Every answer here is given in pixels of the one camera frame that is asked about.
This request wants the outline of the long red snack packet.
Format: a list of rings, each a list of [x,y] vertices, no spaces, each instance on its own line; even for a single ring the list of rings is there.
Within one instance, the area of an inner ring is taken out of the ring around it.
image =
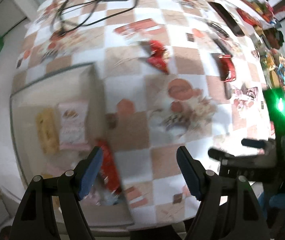
[[[103,139],[96,140],[96,146],[102,149],[103,161],[100,168],[100,176],[106,189],[112,194],[121,194],[121,185],[119,175],[114,162],[113,153],[110,149],[108,142]]]

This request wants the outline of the pink crispy cranberry packet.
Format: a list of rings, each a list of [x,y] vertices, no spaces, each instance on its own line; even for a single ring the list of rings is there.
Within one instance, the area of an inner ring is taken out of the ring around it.
[[[57,105],[60,115],[60,150],[90,150],[87,135],[88,106],[88,100],[62,102]]]

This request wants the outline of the yellow wafer snack packet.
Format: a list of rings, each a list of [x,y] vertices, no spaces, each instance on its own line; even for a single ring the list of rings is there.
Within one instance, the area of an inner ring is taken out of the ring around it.
[[[36,115],[37,135],[44,154],[59,152],[59,137],[56,131],[53,108],[45,108]]]

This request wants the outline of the small red snack bag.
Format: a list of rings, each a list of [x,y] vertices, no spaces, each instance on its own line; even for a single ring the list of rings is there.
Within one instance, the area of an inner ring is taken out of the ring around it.
[[[147,40],[140,41],[139,44],[143,51],[147,53],[147,56],[141,57],[140,60],[143,63],[149,64],[158,71],[169,75],[170,72],[168,69],[168,61],[170,58],[170,53],[162,42],[157,40]]]

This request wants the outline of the pink white snack packet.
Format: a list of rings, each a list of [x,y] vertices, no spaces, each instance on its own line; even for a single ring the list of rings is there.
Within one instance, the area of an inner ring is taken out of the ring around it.
[[[258,87],[248,88],[244,83],[241,88],[236,88],[230,82],[224,83],[225,96],[227,100],[241,110],[243,108],[250,108],[257,100],[259,89]]]

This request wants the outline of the red chocolate bar packet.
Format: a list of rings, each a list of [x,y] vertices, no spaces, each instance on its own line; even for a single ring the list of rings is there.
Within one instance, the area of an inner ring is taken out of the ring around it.
[[[232,62],[232,56],[228,54],[219,55],[219,70],[221,81],[233,82],[236,80],[236,70]]]

